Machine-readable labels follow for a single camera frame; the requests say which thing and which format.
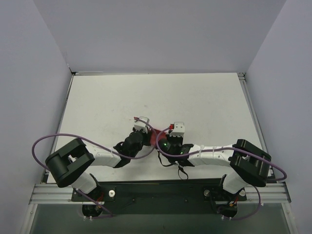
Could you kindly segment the pink paper box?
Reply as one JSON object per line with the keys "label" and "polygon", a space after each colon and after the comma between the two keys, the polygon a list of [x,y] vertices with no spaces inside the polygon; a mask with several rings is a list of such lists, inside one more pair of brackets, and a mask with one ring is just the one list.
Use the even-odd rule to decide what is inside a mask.
{"label": "pink paper box", "polygon": [[168,130],[165,130],[163,133],[160,133],[161,130],[154,128],[152,130],[151,127],[147,127],[147,136],[146,139],[144,140],[144,146],[156,146],[156,137],[160,134],[160,136],[158,137],[158,140],[161,139],[166,139],[167,138],[167,133]]}

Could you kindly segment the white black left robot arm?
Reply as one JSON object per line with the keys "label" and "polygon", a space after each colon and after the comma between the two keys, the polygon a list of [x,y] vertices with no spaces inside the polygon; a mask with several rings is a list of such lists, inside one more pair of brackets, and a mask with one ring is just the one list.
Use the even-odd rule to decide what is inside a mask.
{"label": "white black left robot arm", "polygon": [[96,200],[100,188],[95,177],[86,173],[89,166],[121,168],[129,164],[144,146],[151,146],[152,130],[136,130],[124,141],[106,151],[75,138],[47,157],[45,164],[60,188],[71,185],[88,200]]}

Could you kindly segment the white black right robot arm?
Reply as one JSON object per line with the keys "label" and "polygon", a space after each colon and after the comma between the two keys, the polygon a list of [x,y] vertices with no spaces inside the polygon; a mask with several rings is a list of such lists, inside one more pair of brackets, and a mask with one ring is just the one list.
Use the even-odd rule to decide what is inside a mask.
{"label": "white black right robot arm", "polygon": [[272,157],[245,139],[228,146],[200,146],[176,144],[170,137],[159,138],[157,147],[167,160],[179,167],[214,165],[231,167],[233,171],[223,177],[222,189],[236,194],[246,185],[265,187]]}

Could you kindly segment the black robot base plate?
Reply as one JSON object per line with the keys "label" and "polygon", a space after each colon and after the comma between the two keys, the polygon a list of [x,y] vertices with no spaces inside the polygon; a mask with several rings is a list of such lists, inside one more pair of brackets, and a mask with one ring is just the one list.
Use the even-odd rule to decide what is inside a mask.
{"label": "black robot base plate", "polygon": [[231,202],[246,201],[221,188],[221,179],[101,182],[88,196],[114,215],[215,214],[220,205],[236,211]]}

